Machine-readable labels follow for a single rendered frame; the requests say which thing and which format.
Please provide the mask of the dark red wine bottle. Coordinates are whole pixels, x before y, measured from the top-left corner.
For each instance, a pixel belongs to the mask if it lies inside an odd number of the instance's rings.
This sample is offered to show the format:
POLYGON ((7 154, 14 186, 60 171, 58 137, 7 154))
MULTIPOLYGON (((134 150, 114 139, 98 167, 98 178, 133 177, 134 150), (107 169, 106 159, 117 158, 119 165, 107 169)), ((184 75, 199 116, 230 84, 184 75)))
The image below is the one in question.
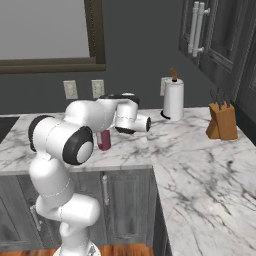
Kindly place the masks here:
POLYGON ((98 132, 96 136, 97 136, 97 144, 100 150, 107 151, 111 148, 111 139, 110 139, 109 130, 98 132))

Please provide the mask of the white paper towel roll holder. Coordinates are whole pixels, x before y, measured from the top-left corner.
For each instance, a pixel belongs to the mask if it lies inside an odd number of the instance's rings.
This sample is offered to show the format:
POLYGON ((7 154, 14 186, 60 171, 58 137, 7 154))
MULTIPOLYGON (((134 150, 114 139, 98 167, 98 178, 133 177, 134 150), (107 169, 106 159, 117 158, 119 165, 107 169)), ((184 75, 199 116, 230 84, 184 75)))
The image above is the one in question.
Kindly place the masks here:
POLYGON ((167 81, 165 85, 165 95, 161 115, 176 122, 184 116, 184 82, 178 78, 177 69, 170 69, 172 81, 167 81))

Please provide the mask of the grey base cupboard door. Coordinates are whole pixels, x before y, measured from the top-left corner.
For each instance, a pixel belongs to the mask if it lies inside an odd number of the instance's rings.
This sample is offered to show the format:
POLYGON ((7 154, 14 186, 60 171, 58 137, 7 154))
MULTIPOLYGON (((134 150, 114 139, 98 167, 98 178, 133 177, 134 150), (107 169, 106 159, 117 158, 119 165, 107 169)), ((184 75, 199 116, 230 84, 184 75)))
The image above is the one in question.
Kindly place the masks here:
POLYGON ((104 203, 107 243, 146 244, 155 186, 152 169, 106 171, 109 205, 104 203))
POLYGON ((28 175, 0 176, 0 252, 55 249, 61 245, 60 223, 37 214, 38 231, 30 213, 38 192, 28 175))

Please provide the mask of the wooden knife block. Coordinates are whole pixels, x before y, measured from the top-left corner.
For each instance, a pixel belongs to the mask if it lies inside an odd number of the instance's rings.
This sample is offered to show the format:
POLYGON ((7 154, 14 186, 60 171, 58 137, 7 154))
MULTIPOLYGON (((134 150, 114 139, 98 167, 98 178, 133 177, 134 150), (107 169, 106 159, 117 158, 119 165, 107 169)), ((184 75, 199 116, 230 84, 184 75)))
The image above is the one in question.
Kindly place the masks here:
POLYGON ((211 115, 206 135, 210 139, 235 140, 238 138, 235 108, 219 88, 211 89, 213 102, 209 104, 211 115))

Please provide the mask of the black hob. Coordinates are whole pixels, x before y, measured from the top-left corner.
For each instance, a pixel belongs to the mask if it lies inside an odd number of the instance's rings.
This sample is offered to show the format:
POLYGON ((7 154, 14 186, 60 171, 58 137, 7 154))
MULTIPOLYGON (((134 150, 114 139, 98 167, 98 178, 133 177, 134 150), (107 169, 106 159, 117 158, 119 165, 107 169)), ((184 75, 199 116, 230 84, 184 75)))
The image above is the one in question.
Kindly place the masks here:
POLYGON ((0 117, 0 144, 17 122, 18 117, 0 117))

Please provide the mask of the dark framed window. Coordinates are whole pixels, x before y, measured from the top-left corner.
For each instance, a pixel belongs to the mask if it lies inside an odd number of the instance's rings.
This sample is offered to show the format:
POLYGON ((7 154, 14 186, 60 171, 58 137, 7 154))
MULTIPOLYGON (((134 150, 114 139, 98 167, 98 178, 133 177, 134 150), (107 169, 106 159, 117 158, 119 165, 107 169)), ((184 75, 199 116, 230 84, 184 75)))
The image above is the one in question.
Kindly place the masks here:
POLYGON ((0 74, 105 69, 102 0, 0 0, 0 74))

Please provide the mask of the white wall outlet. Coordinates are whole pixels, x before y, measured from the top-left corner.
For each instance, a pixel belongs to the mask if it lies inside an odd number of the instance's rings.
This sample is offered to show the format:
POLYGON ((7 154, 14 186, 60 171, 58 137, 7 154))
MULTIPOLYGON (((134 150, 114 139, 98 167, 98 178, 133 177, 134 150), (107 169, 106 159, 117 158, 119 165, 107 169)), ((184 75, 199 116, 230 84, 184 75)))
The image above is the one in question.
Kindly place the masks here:
POLYGON ((77 99, 77 87, 75 80, 64 81, 64 91, 67 99, 77 99))
POLYGON ((105 94, 103 79, 92 80, 91 83, 92 83, 92 94, 94 98, 99 98, 100 96, 105 94))
POLYGON ((161 78, 161 86, 160 86, 160 96, 165 95, 165 85, 167 81, 172 81, 171 77, 162 77, 161 78))

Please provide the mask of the grey wall cupboard door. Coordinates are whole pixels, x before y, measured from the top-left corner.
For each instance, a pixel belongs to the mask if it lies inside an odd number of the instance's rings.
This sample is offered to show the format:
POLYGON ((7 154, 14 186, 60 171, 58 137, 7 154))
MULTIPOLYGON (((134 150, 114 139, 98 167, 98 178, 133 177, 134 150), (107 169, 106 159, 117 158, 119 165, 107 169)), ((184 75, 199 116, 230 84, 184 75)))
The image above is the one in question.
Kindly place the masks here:
POLYGON ((208 0, 207 7, 210 14, 204 21, 204 52, 200 55, 199 69, 233 98, 256 0, 208 0))
POLYGON ((181 28, 179 37, 179 50, 190 60, 194 66, 198 67, 200 62, 200 54, 193 57, 193 53, 188 52, 188 44, 190 42, 191 24, 193 19, 194 2, 200 0, 183 0, 181 28))

